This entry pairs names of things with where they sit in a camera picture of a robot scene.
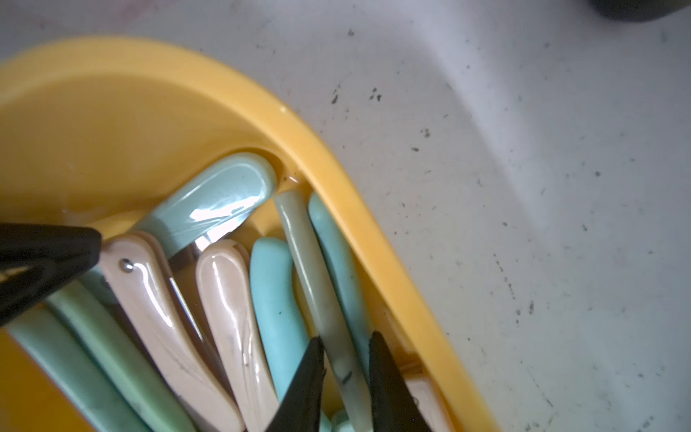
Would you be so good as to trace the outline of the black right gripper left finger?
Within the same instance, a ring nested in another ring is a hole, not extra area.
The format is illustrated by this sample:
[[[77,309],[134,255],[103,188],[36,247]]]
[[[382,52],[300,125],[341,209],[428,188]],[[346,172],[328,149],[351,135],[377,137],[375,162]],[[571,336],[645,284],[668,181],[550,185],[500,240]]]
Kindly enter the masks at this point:
[[[312,338],[266,432],[320,431],[324,358],[321,337]]]

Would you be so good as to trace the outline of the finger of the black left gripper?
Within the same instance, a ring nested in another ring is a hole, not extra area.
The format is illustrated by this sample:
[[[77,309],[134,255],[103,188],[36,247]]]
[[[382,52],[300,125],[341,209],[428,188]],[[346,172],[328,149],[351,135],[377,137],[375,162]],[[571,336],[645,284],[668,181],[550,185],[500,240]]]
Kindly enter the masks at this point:
[[[1,283],[5,326],[98,263],[102,234],[88,227],[3,223],[1,269],[14,270]]]

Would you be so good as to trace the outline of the yellow plastic storage tray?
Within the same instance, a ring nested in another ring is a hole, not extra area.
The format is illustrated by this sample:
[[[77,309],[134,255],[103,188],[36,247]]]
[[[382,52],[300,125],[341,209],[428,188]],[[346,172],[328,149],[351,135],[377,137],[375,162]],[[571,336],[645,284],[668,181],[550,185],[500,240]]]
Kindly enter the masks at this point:
[[[138,38],[67,39],[1,65],[1,219],[125,232],[215,161],[267,158],[286,188],[314,189],[347,237],[374,325],[421,363],[459,431],[496,431],[467,373],[328,146],[248,77]]]

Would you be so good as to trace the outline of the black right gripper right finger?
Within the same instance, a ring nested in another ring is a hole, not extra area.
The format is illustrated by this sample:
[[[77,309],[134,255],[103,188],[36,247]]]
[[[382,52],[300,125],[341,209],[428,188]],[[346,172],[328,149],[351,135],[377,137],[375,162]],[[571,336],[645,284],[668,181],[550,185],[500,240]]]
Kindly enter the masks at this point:
[[[430,432],[431,428],[419,411],[392,352],[379,331],[372,333],[369,356],[374,432]]]

